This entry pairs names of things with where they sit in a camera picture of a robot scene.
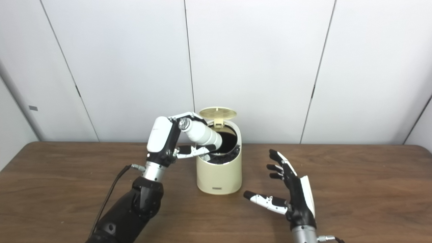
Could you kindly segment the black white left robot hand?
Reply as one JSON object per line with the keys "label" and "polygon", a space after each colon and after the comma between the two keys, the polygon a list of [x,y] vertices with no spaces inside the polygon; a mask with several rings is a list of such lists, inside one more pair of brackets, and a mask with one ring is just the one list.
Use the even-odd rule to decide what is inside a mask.
{"label": "black white left robot hand", "polygon": [[[178,146],[181,133],[185,133],[196,146]],[[147,143],[147,161],[169,167],[177,159],[197,157],[217,151],[222,146],[222,136],[194,112],[155,120]]]}

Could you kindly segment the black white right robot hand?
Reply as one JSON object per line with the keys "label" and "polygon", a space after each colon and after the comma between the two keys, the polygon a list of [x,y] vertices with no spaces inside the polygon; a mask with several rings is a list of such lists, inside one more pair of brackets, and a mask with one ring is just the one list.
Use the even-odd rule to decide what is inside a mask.
{"label": "black white right robot hand", "polygon": [[298,177],[291,163],[279,151],[269,149],[269,157],[277,162],[277,164],[267,164],[266,168],[273,171],[269,177],[282,180],[290,193],[290,198],[286,200],[247,190],[243,196],[270,211],[285,215],[291,229],[298,226],[310,226],[316,229],[315,207],[308,177]]}

